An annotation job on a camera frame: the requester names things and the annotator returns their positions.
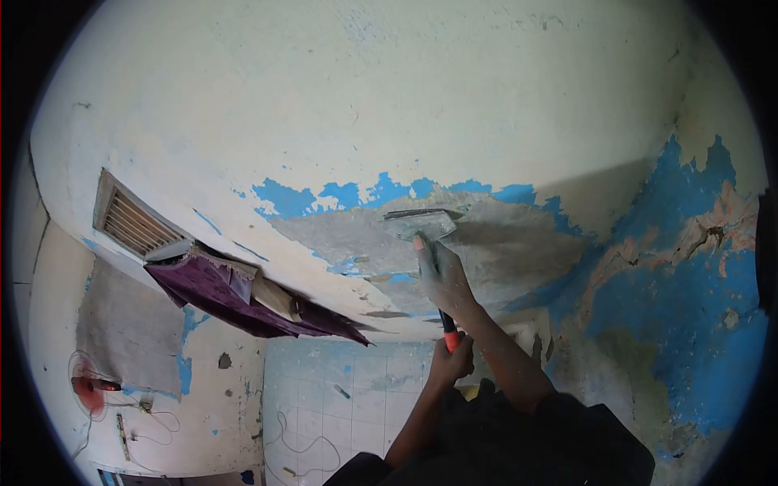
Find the window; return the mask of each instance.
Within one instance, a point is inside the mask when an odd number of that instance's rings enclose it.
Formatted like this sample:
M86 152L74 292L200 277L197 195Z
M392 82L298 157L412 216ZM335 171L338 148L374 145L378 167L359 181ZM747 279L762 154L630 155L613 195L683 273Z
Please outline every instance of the window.
M186 253L192 241L105 169L100 173L93 228L144 260L176 257Z

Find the black shirt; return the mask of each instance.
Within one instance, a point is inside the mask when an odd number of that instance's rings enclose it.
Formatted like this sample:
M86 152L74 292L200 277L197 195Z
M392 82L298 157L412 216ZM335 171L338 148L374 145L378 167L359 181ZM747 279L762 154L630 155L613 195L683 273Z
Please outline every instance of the black shirt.
M530 416L502 392L443 400L434 443L398 469L360 453L325 486L414 484L645 484L654 458L604 405L554 393Z

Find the paint scraper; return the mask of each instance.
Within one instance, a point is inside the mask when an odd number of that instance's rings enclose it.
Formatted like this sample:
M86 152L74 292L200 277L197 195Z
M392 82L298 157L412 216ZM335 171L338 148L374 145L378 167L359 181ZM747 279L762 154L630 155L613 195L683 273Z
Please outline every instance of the paint scraper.
M398 240L413 241L413 237L420 235L427 243L432 243L446 235L451 234L457 225L445 209L407 209L404 211L390 211L384 215L384 228ZM432 251L435 269L438 268L435 246L429 245ZM450 353L459 345L459 333L454 319L444 311L438 309L440 319L443 321L443 336L446 338L446 346Z

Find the purple fabric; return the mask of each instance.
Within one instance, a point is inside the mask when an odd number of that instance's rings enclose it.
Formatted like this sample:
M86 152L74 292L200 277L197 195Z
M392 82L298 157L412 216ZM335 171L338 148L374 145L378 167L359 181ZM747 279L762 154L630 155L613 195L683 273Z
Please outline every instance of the purple fabric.
M144 268L178 307L190 303L253 336L334 334L365 346L370 343L354 328L357 323L312 302L300 302L302 322L284 319L251 298L250 279L205 257L190 253L174 264L147 264Z

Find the floor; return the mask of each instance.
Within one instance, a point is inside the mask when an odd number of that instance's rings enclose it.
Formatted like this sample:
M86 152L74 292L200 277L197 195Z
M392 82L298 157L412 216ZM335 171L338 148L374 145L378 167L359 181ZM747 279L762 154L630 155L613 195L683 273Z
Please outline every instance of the floor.
M267 468L277 477L267 472L268 486L318 486L359 452L384 457L426 383L433 345L379 343L365 348L340 341L270 340L263 440ZM477 372L460 384L486 376L480 356L475 364ZM277 439L284 420L286 445ZM335 447L317 439L320 435ZM292 478L282 473L284 467L310 472Z

